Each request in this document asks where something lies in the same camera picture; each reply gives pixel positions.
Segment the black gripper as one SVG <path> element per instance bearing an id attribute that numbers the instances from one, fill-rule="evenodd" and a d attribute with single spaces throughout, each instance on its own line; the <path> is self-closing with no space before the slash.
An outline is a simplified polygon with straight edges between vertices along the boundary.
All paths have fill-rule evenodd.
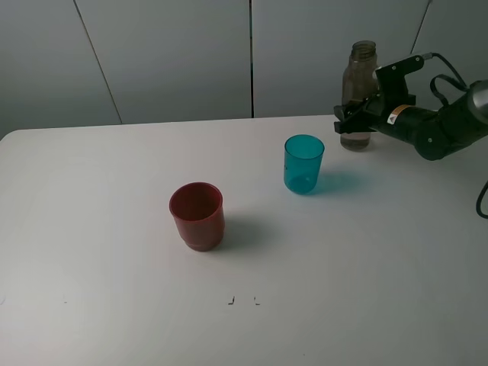
<path id="1" fill-rule="evenodd" d="M 363 110 L 366 120 L 349 119 Z M 381 96 L 336 105 L 333 112 L 338 119 L 348 119 L 334 123 L 336 133 L 374 131 L 406 143 L 419 143 L 423 140 L 433 143 L 438 139 L 437 111 L 409 104 L 387 104 Z"/>

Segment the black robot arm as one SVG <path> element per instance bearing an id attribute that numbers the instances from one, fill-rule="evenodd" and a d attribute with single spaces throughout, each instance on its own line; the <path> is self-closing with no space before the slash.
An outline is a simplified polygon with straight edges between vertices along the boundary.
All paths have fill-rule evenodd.
<path id="1" fill-rule="evenodd" d="M 476 81 L 458 100 L 434 111 L 416 106 L 416 96 L 388 101 L 376 94 L 334 107 L 335 132 L 378 132 L 413 146 L 424 159 L 443 159 L 487 136 L 487 81 Z"/>

